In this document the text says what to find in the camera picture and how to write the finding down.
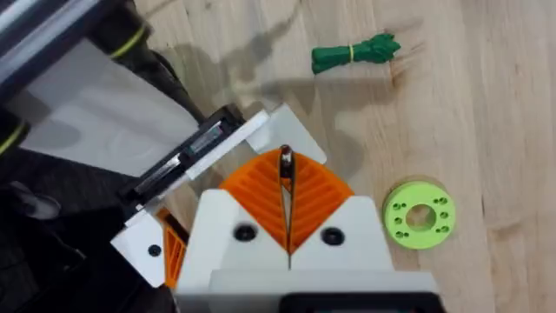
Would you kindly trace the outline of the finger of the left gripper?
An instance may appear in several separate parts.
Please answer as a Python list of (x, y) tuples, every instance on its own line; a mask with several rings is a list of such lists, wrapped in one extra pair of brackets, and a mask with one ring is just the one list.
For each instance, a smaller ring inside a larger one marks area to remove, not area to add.
[(247, 138), (248, 144), (256, 153), (262, 154), (288, 145), (293, 151), (320, 164), (327, 161), (323, 149), (286, 103), (270, 113), (262, 113), (262, 125)]
[(128, 219), (111, 245), (153, 288), (174, 289), (181, 274), (189, 233), (170, 211), (143, 209)]

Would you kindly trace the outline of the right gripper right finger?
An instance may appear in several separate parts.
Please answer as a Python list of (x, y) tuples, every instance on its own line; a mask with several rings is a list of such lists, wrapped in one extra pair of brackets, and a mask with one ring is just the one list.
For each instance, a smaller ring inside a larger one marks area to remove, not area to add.
[(374, 200), (294, 153), (288, 252), (292, 270), (392, 270)]

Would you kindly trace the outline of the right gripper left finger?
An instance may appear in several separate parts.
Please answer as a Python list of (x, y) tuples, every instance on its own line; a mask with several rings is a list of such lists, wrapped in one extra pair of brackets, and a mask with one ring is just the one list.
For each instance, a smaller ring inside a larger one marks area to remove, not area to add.
[(288, 270), (279, 150), (263, 153), (215, 189), (203, 191), (185, 251), (177, 292), (207, 292), (220, 271)]

